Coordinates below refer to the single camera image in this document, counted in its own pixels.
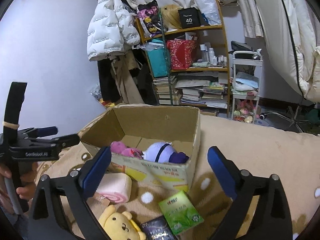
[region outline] green box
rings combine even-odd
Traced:
[[[204,221],[184,191],[161,201],[159,207],[174,235],[178,235]]]

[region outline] white puffer jacket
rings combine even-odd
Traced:
[[[132,15],[121,0],[98,0],[88,28],[87,52],[90,61],[113,59],[140,43]]]

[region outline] beige blanket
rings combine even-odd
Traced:
[[[79,135],[100,117],[80,131]],[[320,138],[311,134],[285,132],[272,127],[201,115],[201,144],[193,186],[188,195],[205,222],[182,235],[182,239],[207,239],[231,205],[231,200],[223,193],[207,162],[207,150],[211,146],[217,146],[239,169],[247,169],[254,176],[269,177],[273,173],[278,174],[289,202],[293,233],[298,234],[305,228],[320,204]],[[63,151],[60,155],[60,160],[54,164],[46,162],[40,165],[37,181],[44,173],[51,178],[65,176],[70,170],[81,167],[86,160],[92,158],[82,144]],[[150,203],[146,203],[143,197],[146,192],[153,196]],[[134,219],[143,223],[160,216],[158,202],[172,194],[174,191],[133,182],[130,201],[118,204],[117,208],[121,212],[132,212]],[[246,233],[256,203],[257,198],[254,198],[239,236]],[[105,206],[95,199],[89,199],[88,204],[99,218]],[[73,224],[73,231],[81,236],[65,198],[63,205]]]

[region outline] pink plush toy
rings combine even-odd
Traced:
[[[142,151],[136,148],[128,148],[123,142],[120,142],[120,141],[112,142],[110,145],[110,150],[112,153],[121,154],[127,157],[135,157],[135,158],[143,159],[141,157]]]

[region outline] red gift bag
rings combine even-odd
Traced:
[[[187,69],[196,59],[196,41],[171,40],[167,41],[170,51],[171,69]]]

